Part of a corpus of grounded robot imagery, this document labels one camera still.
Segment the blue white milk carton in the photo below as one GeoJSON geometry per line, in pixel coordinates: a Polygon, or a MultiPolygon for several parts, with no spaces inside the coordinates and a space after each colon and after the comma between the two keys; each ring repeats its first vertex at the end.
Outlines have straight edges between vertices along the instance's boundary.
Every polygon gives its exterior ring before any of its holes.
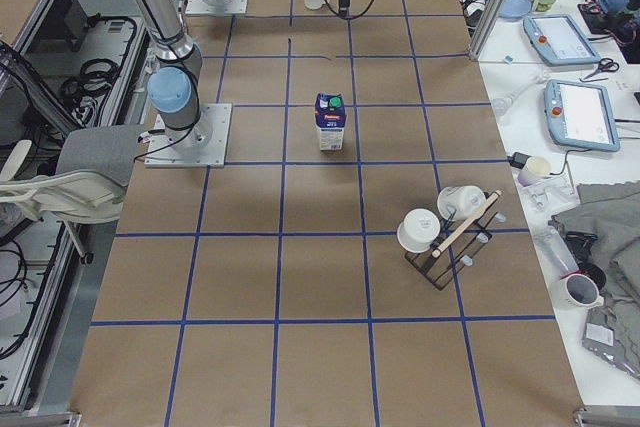
{"type": "Polygon", "coordinates": [[[347,119],[342,96],[319,93],[316,97],[314,114],[320,150],[341,150],[347,119]]]}

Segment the light blue plate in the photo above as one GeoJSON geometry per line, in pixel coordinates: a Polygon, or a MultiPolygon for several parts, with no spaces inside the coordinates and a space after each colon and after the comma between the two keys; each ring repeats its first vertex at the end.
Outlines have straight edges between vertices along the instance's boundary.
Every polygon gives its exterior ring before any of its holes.
{"type": "Polygon", "coordinates": [[[505,21],[517,21],[528,15],[531,9],[531,0],[504,0],[498,16],[505,21]]]}

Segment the teach pendant tablet upper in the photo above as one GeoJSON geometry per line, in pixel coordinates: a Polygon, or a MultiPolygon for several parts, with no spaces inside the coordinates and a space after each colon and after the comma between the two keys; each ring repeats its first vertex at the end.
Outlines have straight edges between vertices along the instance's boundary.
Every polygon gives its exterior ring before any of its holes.
{"type": "Polygon", "coordinates": [[[551,66],[597,64],[601,60],[569,15],[527,15],[522,25],[534,50],[551,66]]]}

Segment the teach pendant tablet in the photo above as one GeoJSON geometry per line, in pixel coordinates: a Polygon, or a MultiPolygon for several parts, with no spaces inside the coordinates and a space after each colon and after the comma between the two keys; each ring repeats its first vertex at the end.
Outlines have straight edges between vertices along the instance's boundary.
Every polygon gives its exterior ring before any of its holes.
{"type": "Polygon", "coordinates": [[[604,86],[552,79],[545,86],[544,104],[548,130],[556,144],[603,152],[620,150],[604,86]]]}
{"type": "Polygon", "coordinates": [[[522,25],[534,50],[551,66],[597,64],[601,60],[569,15],[527,15],[522,25]]]}

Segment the white mug on rack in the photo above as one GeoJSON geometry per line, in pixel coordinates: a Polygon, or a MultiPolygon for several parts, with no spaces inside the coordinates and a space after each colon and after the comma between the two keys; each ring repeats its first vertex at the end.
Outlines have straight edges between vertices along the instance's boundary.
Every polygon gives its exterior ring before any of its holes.
{"type": "Polygon", "coordinates": [[[446,187],[437,198],[437,208],[443,219],[466,220],[486,200],[478,186],[446,187]]]}

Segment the white bowl on rack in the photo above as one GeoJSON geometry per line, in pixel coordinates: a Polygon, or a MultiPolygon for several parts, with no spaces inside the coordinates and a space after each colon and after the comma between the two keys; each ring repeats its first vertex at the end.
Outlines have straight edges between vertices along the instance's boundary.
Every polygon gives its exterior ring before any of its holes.
{"type": "Polygon", "coordinates": [[[432,211],[424,208],[409,211],[396,232],[399,244],[407,252],[415,254],[428,251],[439,234],[439,218],[432,211]]]}

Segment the black scissors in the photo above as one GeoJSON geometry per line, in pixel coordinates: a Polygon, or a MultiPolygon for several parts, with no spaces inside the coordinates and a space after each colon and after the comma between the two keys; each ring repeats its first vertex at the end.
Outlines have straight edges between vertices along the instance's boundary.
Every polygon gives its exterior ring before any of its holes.
{"type": "Polygon", "coordinates": [[[605,57],[598,62],[596,68],[591,73],[582,77],[580,81],[588,82],[598,74],[614,73],[614,72],[617,72],[619,68],[620,68],[620,65],[618,62],[616,62],[612,58],[605,57]]]}

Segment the teach pendant tablet lower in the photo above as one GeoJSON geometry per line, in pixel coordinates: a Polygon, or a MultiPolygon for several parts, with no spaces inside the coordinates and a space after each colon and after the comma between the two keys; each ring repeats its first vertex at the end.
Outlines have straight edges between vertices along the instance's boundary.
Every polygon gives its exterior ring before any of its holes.
{"type": "Polygon", "coordinates": [[[545,86],[544,104],[548,130],[556,144],[603,152],[620,150],[604,86],[552,79],[545,86]]]}

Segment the grey office chair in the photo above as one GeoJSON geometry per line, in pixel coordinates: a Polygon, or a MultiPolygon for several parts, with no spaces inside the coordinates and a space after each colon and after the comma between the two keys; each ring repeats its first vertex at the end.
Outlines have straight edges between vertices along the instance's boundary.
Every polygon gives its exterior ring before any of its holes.
{"type": "Polygon", "coordinates": [[[32,221],[45,212],[57,216],[71,236],[80,261],[89,264],[93,254],[86,251],[72,225],[120,218],[143,131],[139,124],[75,130],[64,142],[55,174],[30,180],[15,178],[32,145],[30,140],[20,140],[1,170],[1,202],[15,205],[32,221]]]}

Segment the grey cloth pile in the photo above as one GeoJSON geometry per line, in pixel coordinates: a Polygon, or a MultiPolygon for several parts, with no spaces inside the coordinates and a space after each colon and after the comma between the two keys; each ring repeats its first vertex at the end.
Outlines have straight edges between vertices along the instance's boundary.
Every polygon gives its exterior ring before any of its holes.
{"type": "Polygon", "coordinates": [[[639,183],[582,184],[579,205],[555,214],[550,224],[595,240],[584,258],[600,268],[604,304],[588,311],[584,348],[634,378],[639,377],[639,183]]]}

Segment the white mug dark interior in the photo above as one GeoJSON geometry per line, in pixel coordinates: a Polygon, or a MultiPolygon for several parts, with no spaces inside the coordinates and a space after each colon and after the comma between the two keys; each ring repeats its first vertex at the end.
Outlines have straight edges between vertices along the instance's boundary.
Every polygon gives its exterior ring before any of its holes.
{"type": "Polygon", "coordinates": [[[556,309],[591,309],[604,305],[604,298],[593,280],[583,274],[570,274],[552,282],[548,287],[556,309]]]}

